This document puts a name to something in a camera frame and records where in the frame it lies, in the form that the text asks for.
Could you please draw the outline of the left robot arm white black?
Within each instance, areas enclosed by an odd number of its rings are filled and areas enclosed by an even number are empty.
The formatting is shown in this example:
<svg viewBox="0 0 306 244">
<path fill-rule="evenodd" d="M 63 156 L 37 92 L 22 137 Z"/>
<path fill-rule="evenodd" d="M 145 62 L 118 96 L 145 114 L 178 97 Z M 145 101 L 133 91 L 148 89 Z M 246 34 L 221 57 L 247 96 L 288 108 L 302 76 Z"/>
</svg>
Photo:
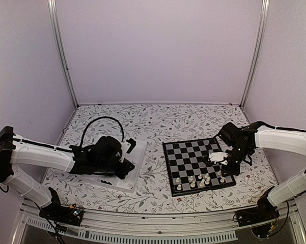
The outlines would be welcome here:
<svg viewBox="0 0 306 244">
<path fill-rule="evenodd" d="M 86 147 L 58 147 L 23 138 L 6 126 L 0 131 L 0 183 L 34 201 L 55 221 L 60 221 L 66 213 L 56 191 L 34 180 L 20 165 L 43 166 L 76 175 L 115 175 L 124 179 L 134 169 L 126 155 L 135 146 L 133 139 L 119 142 L 111 136 L 102 136 L 96 144 Z"/>
</svg>

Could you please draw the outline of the white bishop piece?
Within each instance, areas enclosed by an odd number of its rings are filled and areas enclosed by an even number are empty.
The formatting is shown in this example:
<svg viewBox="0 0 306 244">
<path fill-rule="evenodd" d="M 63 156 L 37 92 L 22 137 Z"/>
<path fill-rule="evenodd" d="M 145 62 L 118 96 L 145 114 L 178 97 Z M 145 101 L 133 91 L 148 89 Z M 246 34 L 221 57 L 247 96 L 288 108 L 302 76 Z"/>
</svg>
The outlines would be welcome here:
<svg viewBox="0 0 306 244">
<path fill-rule="evenodd" d="M 205 180 L 202 179 L 200 182 L 199 182 L 199 187 L 200 188 L 203 188 L 205 186 Z"/>
</svg>

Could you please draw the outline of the white chess piece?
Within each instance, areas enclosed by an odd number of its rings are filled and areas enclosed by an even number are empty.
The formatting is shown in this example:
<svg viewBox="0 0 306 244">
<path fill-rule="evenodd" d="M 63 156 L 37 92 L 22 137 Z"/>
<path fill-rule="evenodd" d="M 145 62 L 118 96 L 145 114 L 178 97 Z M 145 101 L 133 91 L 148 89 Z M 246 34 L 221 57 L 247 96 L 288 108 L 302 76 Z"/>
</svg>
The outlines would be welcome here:
<svg viewBox="0 0 306 244">
<path fill-rule="evenodd" d="M 209 185 L 209 184 L 210 184 L 210 180 L 211 180 L 210 177 L 206 178 L 206 180 L 205 180 L 205 185 Z"/>
<path fill-rule="evenodd" d="M 196 185 L 196 183 L 193 181 L 193 182 L 191 182 L 190 187 L 191 187 L 191 188 L 194 188 L 195 185 Z"/>
</svg>

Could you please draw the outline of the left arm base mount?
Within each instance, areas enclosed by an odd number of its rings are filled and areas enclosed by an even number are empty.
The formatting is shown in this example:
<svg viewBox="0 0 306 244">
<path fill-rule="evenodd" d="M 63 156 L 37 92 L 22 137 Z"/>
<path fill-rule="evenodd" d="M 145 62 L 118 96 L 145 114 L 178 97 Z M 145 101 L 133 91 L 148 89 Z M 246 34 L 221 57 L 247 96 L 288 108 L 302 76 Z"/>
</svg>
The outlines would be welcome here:
<svg viewBox="0 0 306 244">
<path fill-rule="evenodd" d="M 63 206 L 51 203 L 47 207 L 40 208 L 39 216 L 58 223 L 80 226 L 84 216 L 84 208 L 77 204 Z"/>
</svg>

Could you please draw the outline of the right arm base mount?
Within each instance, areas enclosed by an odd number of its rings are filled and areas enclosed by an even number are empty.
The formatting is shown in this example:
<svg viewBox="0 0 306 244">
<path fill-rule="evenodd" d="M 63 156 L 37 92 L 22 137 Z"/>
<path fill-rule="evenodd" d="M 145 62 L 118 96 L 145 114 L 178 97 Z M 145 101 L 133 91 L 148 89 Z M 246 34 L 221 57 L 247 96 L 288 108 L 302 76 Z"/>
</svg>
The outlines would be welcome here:
<svg viewBox="0 0 306 244">
<path fill-rule="evenodd" d="M 258 204 L 243 210 L 238 210 L 233 215 L 233 221 L 239 227 L 250 226 L 252 234 L 259 238 L 268 238 L 278 223 L 280 217 L 277 207 L 268 203 Z"/>
</svg>

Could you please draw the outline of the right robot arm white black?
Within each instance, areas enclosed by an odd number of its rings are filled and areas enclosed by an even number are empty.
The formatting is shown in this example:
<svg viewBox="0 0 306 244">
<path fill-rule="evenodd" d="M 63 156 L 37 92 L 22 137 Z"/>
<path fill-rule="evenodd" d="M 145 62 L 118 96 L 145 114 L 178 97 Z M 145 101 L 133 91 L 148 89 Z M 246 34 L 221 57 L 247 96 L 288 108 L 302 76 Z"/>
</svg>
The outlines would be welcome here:
<svg viewBox="0 0 306 244">
<path fill-rule="evenodd" d="M 281 203 L 306 192 L 306 129 L 272 126 L 263 121 L 240 128 L 227 123 L 217 136 L 230 150 L 211 153 L 208 160 L 222 164 L 223 176 L 238 176 L 240 164 L 252 164 L 251 157 L 256 149 L 271 153 L 271 162 L 279 163 L 277 170 L 292 173 L 259 198 L 253 211 L 253 217 L 258 222 L 265 221 Z"/>
</svg>

